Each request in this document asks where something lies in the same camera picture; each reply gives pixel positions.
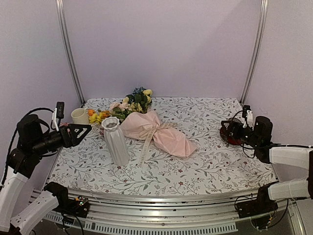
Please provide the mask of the aluminium frame post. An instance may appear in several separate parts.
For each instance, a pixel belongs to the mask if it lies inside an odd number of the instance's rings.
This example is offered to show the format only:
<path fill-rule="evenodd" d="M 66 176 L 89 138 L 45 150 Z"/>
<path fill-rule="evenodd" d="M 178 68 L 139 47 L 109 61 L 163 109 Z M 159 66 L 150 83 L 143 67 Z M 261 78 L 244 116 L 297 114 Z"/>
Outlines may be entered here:
<path fill-rule="evenodd" d="M 79 76 L 78 76 L 75 61 L 74 61 L 74 56 L 73 56 L 72 49 L 71 49 L 71 44 L 70 44 L 70 39 L 69 39 L 69 34 L 68 34 L 68 29 L 67 29 L 66 14 L 65 14 L 65 9 L 64 9 L 64 1 L 56 0 L 55 2 L 56 2 L 56 10 L 57 10 L 57 15 L 58 15 L 62 41 L 63 41 L 65 54 L 67 58 L 67 63 L 69 66 L 70 74 L 73 80 L 74 88 L 75 88 L 79 103 L 82 106 L 85 104 L 85 98 L 83 95 L 82 86 L 80 84 Z"/>
<path fill-rule="evenodd" d="M 259 56 L 261 45 L 262 45 L 263 35 L 265 31 L 267 12 L 268 12 L 268 0 L 261 0 L 259 21 L 257 25 L 256 38 L 254 42 L 252 57 L 251 57 L 250 64 L 248 67 L 248 72 L 247 72 L 246 80 L 244 83 L 243 91 L 240 97 L 241 104 L 245 104 L 251 84 L 252 84 L 255 68 L 257 65 L 257 61 L 258 61 L 258 56 Z"/>

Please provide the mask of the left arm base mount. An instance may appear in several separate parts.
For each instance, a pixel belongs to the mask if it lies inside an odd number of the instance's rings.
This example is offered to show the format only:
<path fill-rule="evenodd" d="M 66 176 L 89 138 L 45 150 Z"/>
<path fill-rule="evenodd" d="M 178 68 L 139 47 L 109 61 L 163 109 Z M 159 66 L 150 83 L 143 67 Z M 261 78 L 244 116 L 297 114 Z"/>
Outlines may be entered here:
<path fill-rule="evenodd" d="M 58 206 L 53 209 L 56 212 L 64 212 L 69 215 L 86 218 L 90 204 L 88 198 L 76 196 L 74 199 L 68 197 L 68 188 L 56 182 L 50 182 L 44 187 L 44 191 L 49 191 L 58 200 Z"/>

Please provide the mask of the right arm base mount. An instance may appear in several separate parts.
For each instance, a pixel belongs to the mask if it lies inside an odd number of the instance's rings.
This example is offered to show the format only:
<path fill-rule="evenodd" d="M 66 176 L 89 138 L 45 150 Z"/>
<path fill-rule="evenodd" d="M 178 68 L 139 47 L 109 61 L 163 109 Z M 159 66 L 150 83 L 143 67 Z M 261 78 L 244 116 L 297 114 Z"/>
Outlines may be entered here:
<path fill-rule="evenodd" d="M 273 212 L 278 209 L 277 202 L 269 198 L 268 188 L 270 186 L 271 184 L 260 187 L 256 199 L 239 203 L 235 202 L 234 208 L 240 218 Z"/>

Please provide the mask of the white ribbed ceramic vase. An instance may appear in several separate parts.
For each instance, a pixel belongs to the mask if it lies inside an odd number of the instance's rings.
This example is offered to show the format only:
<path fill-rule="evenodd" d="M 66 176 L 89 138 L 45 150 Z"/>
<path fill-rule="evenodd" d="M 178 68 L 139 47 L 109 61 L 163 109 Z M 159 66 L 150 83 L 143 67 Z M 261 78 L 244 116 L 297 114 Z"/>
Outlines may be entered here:
<path fill-rule="evenodd" d="M 130 160 L 124 134 L 116 117 L 105 118 L 101 127 L 104 129 L 104 139 L 112 161 L 117 166 L 125 166 Z"/>

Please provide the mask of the red striped bowl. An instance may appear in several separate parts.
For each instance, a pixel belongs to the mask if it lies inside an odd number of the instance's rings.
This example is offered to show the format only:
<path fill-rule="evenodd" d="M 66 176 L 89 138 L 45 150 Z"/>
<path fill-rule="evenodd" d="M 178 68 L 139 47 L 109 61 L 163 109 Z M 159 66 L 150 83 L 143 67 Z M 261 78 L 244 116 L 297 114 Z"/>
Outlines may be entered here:
<path fill-rule="evenodd" d="M 229 118 L 221 122 L 220 136 L 221 138 L 231 145 L 242 145 L 244 142 L 240 139 L 238 131 L 243 126 L 242 122 L 235 118 Z"/>

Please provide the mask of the right aluminium frame post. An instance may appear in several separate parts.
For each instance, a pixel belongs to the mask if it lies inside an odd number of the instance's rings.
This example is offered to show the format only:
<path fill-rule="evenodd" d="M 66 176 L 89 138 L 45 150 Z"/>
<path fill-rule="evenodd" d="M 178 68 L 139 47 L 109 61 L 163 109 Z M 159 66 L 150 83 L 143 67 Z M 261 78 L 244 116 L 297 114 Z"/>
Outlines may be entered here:
<path fill-rule="evenodd" d="M 240 97 L 241 104 L 245 104 L 251 84 L 252 84 L 255 68 L 257 65 L 257 61 L 258 61 L 258 56 L 259 56 L 261 45 L 262 45 L 263 35 L 265 31 L 267 12 L 268 12 L 268 0 L 261 0 L 259 21 L 257 25 L 256 38 L 254 42 L 252 57 L 251 57 L 250 64 L 248 67 L 248 72 L 247 72 L 246 80 L 244 83 L 243 91 Z"/>

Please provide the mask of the cream ceramic mug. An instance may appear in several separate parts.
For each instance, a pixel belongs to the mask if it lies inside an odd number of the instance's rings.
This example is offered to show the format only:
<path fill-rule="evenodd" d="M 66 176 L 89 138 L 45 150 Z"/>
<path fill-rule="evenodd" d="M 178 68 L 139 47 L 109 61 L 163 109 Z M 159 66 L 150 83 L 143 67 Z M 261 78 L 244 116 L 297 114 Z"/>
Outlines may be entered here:
<path fill-rule="evenodd" d="M 89 116 L 87 114 L 86 109 L 78 108 L 71 112 L 71 118 L 73 124 L 89 124 Z"/>

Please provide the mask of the cream printed ribbon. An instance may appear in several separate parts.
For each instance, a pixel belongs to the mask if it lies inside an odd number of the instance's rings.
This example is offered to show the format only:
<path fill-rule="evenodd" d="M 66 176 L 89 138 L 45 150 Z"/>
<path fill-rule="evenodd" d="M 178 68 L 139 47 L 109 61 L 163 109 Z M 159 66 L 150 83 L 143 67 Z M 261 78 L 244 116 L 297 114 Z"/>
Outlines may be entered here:
<path fill-rule="evenodd" d="M 140 166 L 143 167 L 145 159 L 146 159 L 146 155 L 148 153 L 149 147 L 150 147 L 150 143 L 153 139 L 153 136 L 155 134 L 156 131 L 158 130 L 163 130 L 163 129 L 169 129 L 169 128 L 174 128 L 179 126 L 179 124 L 177 123 L 173 123 L 173 122 L 164 122 L 161 125 L 156 125 L 156 126 L 152 126 L 151 128 L 141 131 L 139 133 L 139 137 L 144 138 L 145 142 L 143 144 L 141 153 L 140 153 Z"/>

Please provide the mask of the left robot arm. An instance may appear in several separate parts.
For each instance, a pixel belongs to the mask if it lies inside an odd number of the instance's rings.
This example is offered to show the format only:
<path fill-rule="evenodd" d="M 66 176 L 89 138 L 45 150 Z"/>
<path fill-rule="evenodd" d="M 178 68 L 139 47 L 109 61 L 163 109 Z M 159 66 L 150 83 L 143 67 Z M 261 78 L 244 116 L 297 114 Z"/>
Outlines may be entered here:
<path fill-rule="evenodd" d="M 91 131 L 90 125 L 69 124 L 54 131 L 42 131 L 45 125 L 37 115 L 26 115 L 17 124 L 18 145 L 9 152 L 7 171 L 0 190 L 0 233 L 2 235 L 27 235 L 49 212 L 56 211 L 75 219 L 88 214 L 87 198 L 70 199 L 68 189 L 58 183 L 48 183 L 40 195 L 22 212 L 13 215 L 18 196 L 30 179 L 41 159 L 59 148 L 77 146 Z"/>

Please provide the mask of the artificial flower bouquet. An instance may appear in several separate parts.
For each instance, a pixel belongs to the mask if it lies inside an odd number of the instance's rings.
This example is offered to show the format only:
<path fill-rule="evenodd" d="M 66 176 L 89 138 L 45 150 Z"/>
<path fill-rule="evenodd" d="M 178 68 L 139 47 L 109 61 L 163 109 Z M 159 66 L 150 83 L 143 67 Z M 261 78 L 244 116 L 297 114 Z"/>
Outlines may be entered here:
<path fill-rule="evenodd" d="M 152 94 L 153 91 L 151 89 L 145 89 L 143 87 L 135 88 L 121 102 L 113 102 L 108 110 L 98 109 L 96 111 L 94 109 L 87 109 L 89 122 L 91 124 L 100 124 L 104 119 L 109 117 L 116 117 L 120 122 L 123 122 L 131 113 L 138 112 L 145 114 L 152 104 Z"/>

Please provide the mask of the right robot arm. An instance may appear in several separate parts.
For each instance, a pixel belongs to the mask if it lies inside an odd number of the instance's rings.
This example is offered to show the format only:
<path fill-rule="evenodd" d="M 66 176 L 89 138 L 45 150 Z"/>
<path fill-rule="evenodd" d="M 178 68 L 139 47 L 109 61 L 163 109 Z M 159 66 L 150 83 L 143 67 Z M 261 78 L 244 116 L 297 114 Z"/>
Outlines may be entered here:
<path fill-rule="evenodd" d="M 280 199 L 313 198 L 313 148 L 309 146 L 282 145 L 271 142 L 273 124 L 269 118 L 257 116 L 253 127 L 235 118 L 221 122 L 221 130 L 227 139 L 249 145 L 254 156 L 265 164 L 295 166 L 308 171 L 306 179 L 275 182 L 258 189 L 257 197 L 239 203 L 240 212 L 264 213 L 277 208 Z"/>

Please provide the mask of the pink wrapping paper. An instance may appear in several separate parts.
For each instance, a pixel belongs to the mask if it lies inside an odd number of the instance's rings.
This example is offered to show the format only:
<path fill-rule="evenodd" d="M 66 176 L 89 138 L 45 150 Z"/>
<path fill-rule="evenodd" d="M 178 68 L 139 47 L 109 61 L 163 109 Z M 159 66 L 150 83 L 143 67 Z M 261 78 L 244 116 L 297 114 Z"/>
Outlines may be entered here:
<path fill-rule="evenodd" d="M 161 124 L 155 111 L 145 114 L 134 112 L 122 122 L 121 129 L 124 136 L 145 141 L 139 137 L 139 133 Z M 157 148 L 176 157 L 189 157 L 197 149 L 197 146 L 175 127 L 156 131 L 152 141 Z"/>

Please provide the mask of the pink patterned small object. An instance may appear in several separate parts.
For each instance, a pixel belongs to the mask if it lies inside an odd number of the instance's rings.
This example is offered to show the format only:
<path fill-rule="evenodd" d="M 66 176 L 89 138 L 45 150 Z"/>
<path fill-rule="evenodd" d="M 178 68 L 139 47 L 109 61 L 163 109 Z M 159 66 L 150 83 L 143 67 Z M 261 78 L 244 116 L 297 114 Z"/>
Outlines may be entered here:
<path fill-rule="evenodd" d="M 61 122 L 61 124 L 59 125 L 59 127 L 69 127 L 69 123 L 68 122 Z"/>

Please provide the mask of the left aluminium frame post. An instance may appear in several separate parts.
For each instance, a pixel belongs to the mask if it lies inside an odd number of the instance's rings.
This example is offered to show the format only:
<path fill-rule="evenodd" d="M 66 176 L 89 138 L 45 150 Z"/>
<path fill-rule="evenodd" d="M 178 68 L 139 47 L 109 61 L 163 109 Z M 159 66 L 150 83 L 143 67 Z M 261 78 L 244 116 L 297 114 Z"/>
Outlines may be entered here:
<path fill-rule="evenodd" d="M 73 80 L 74 88 L 75 88 L 79 103 L 82 106 L 85 104 L 85 98 L 83 95 L 82 86 L 80 84 L 79 76 L 78 76 L 75 61 L 74 61 L 74 56 L 73 56 L 72 49 L 71 49 L 71 44 L 70 44 L 70 39 L 69 39 L 69 34 L 68 34 L 68 29 L 67 29 L 66 14 L 65 14 L 65 9 L 64 9 L 64 1 L 56 0 L 55 2 L 56 2 L 56 10 L 57 10 L 57 15 L 58 15 L 62 41 L 63 41 L 65 54 L 67 58 L 67 63 L 69 66 L 70 74 Z"/>

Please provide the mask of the aluminium front rail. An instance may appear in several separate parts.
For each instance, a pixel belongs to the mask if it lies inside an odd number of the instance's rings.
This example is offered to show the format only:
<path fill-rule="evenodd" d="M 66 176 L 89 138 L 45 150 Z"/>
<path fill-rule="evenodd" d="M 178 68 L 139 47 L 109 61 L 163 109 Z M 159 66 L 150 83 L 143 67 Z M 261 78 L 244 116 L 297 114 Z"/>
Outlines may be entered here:
<path fill-rule="evenodd" d="M 134 196 L 70 189 L 70 198 L 89 200 L 86 218 L 71 229 L 105 235 L 304 235 L 294 200 L 279 200 L 278 209 L 240 218 L 235 204 L 256 197 L 255 190 L 192 196 Z"/>

